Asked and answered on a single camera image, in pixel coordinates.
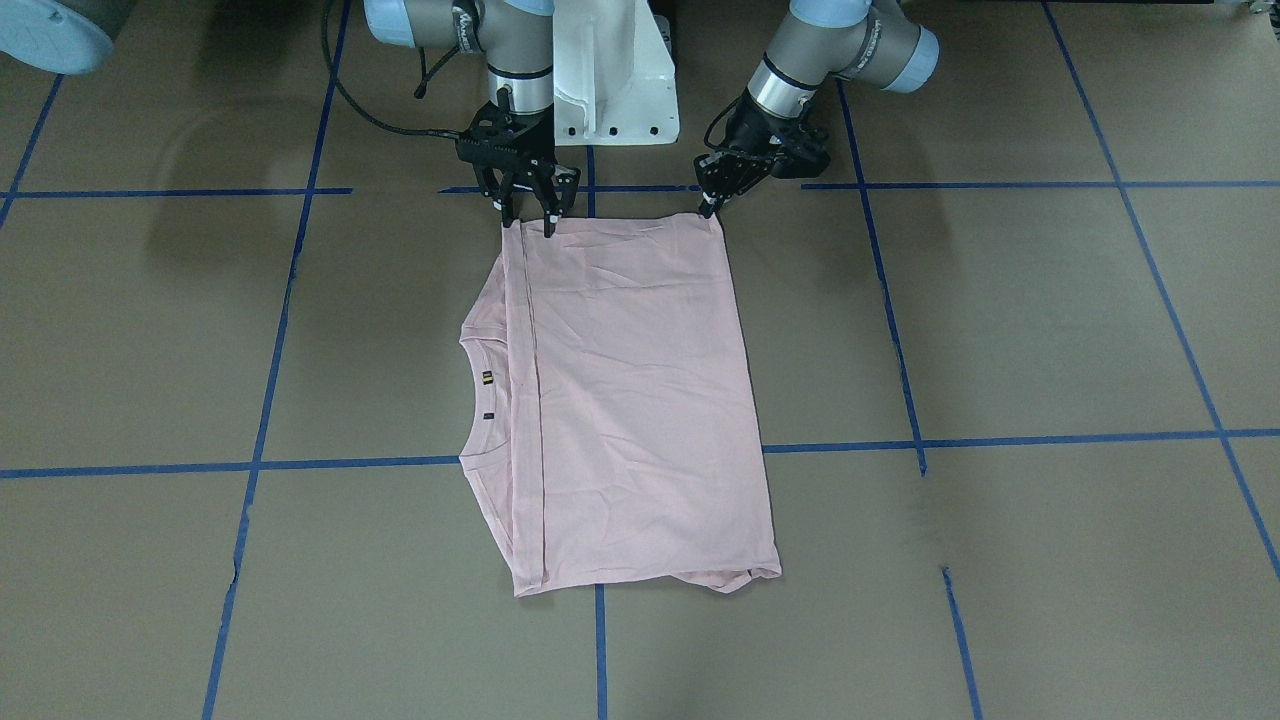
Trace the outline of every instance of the gray robot arm segment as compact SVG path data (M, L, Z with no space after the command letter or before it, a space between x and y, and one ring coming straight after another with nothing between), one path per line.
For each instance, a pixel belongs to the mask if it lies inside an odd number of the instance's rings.
M826 132L806 118L828 74L911 92L933 73L937 58L937 38L908 20L897 0L791 0L732 105L724 140L708 140L713 152L694 159L704 200L699 211L712 215L767 176L817 177L827 168Z

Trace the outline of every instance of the floor tile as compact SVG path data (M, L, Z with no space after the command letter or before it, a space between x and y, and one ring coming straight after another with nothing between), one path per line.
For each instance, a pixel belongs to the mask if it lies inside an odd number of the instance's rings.
M0 97L5 105L0 114L0 190L9 190L52 85L51 73L0 54Z
M782 578L609 587L609 716L968 717L915 455L767 465Z
M1216 441L943 450L989 717L1272 717L1280 593Z
M462 320L502 224L474 196L317 197L289 311L266 457L456 455L474 383Z
M716 115L746 88L778 23L783 5L742 4L744 10L726 17L716 3L676 4L676 94L680 102L680 140L671 145L600 147L596 150L602 184L694 184L694 158L710 152L703 136ZM726 26L732 31L722 31ZM809 123L831 135L831 167L822 182L852 182L852 160L835 85L823 85L814 100ZM723 138L721 122L712 142ZM804 181L768 178L768 184L797 186Z
M681 195L602 195L598 205L645 217L675 210ZM764 443L909 439L858 193L764 186L722 217Z
M14 204L0 466L248 460L301 204Z
M1274 190L1129 191L1228 427L1280 427L1280 208Z
M512 597L456 465L261 477L219 720L590 717L590 588Z
M198 717L244 474L0 482L0 716Z
M1275 546L1280 542L1280 438L1235 438L1231 448Z
M938 36L938 69L910 95L850 83L872 182L1110 181L1038 3L908 3ZM1115 32L1100 29L1107 46Z
M1265 140L1280 114L1266 14L1243 3L1052 9L1124 179L1280 179Z
M872 206L925 437L1211 427L1115 191Z
M311 5L142 0L63 81L26 190L302 187L326 70Z

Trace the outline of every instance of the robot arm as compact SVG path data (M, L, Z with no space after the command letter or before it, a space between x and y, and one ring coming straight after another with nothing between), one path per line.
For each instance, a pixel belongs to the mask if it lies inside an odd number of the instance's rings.
M791 0L764 58L732 109L724 140L694 160L710 217L765 176L809 178L831 163L826 132L806 123L828 74L911 92L933 73L937 37L902 14L897 0Z
M378 40L411 47L484 53L489 101L457 140L485 197L515 220L512 193L534 193L550 237L573 205L580 172L556 161L552 79L553 0L366 0Z

